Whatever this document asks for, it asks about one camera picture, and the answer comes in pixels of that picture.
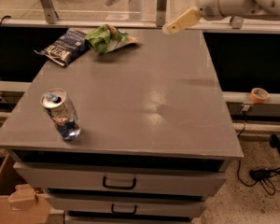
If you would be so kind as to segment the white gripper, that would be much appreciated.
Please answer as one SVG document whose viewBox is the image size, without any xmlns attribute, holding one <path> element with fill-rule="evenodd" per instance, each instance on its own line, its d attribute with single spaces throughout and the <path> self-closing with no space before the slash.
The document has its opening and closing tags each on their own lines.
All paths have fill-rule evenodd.
<svg viewBox="0 0 280 224">
<path fill-rule="evenodd" d="M 196 25 L 201 16 L 207 21 L 219 21 L 223 19 L 218 0 L 196 0 L 196 4 L 199 10 L 196 7 L 187 8 L 175 19 L 166 22 L 162 26 L 162 31 L 167 35 L 178 33 Z"/>
</svg>

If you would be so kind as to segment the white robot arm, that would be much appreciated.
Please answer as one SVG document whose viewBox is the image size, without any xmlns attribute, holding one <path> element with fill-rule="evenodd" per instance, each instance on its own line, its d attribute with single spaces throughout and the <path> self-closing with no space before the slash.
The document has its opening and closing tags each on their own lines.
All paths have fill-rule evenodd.
<svg viewBox="0 0 280 224">
<path fill-rule="evenodd" d="M 200 19 L 221 21 L 227 17 L 249 20 L 280 21 L 280 0 L 195 0 L 162 30 L 175 34 L 196 25 Z"/>
</svg>

